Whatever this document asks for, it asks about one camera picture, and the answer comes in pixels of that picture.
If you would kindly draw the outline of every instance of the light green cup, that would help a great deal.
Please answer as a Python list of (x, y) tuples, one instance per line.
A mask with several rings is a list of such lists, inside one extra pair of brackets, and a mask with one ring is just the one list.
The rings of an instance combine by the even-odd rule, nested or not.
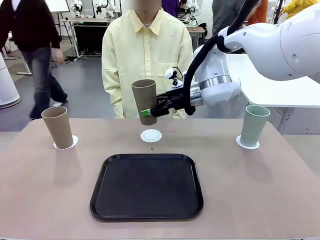
[(258, 105), (250, 105), (245, 109), (244, 122), (240, 142), (247, 147), (255, 147), (262, 130), (270, 116), (270, 111)]

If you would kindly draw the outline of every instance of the dark jacket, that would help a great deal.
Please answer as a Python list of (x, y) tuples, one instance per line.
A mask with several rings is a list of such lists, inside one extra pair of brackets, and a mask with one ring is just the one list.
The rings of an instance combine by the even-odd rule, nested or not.
[(0, 6), (0, 49), (5, 45), (9, 31), (21, 51), (60, 48), (60, 38), (45, 0), (21, 0), (16, 11), (12, 0), (3, 0)]
[(245, 0), (213, 0), (213, 25), (212, 34), (230, 26), (237, 18)]

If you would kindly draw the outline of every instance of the brown paper cup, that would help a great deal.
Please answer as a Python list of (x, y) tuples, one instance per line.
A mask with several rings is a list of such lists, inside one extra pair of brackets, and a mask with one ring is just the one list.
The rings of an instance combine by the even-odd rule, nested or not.
[(153, 108), (157, 104), (156, 82), (151, 79), (135, 81), (132, 83), (132, 91), (141, 123), (146, 126), (157, 123), (156, 117), (143, 116), (141, 113), (142, 110)]
[(68, 111), (63, 106), (44, 110), (41, 116), (49, 129), (58, 149), (67, 149), (74, 143), (69, 123)]

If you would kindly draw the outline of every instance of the white coaster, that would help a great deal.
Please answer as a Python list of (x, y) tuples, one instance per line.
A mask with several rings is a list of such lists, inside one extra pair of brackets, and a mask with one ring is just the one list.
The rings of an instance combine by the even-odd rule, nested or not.
[(240, 142), (240, 138), (241, 138), (241, 135), (237, 136), (235, 141), (236, 141), (237, 144), (239, 144), (244, 149), (254, 150), (254, 149), (258, 149), (260, 147), (260, 142), (259, 141), (256, 143), (255, 146), (245, 146)]
[(146, 143), (156, 143), (162, 138), (162, 133), (155, 129), (147, 129), (140, 134), (140, 138)]
[(53, 143), (53, 147), (55, 149), (58, 149), (58, 150), (67, 150), (67, 149), (73, 148), (79, 142), (79, 138), (77, 136), (75, 136), (75, 135), (72, 135), (72, 139), (73, 139), (73, 144), (68, 148), (60, 149), (60, 148), (57, 147), (55, 142)]

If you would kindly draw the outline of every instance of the plastic tray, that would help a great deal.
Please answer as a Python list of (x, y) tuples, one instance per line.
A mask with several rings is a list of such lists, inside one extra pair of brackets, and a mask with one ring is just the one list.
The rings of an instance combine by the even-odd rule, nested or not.
[(183, 221), (202, 210), (194, 161), (182, 154), (117, 154), (102, 164), (91, 201), (104, 221)]

